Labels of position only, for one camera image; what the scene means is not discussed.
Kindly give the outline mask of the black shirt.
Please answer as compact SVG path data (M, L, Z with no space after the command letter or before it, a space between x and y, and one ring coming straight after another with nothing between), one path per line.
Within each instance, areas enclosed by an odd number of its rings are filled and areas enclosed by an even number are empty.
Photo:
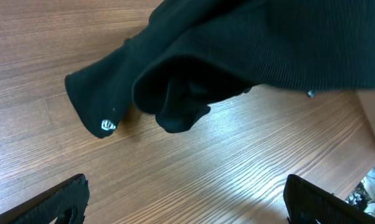
M65 78L98 138L131 105L184 132L212 103L261 84L375 89L375 0L166 0L139 34Z

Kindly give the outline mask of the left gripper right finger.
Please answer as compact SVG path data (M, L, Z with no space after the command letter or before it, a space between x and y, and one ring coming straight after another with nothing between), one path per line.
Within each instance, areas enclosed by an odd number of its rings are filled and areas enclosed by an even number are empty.
M375 224L375 217L290 174L283 191L289 224Z

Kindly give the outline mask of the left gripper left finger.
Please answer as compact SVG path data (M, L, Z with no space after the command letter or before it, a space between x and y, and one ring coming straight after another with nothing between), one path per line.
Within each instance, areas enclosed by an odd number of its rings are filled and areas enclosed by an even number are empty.
M83 224L90 191L77 174L0 214L0 224Z

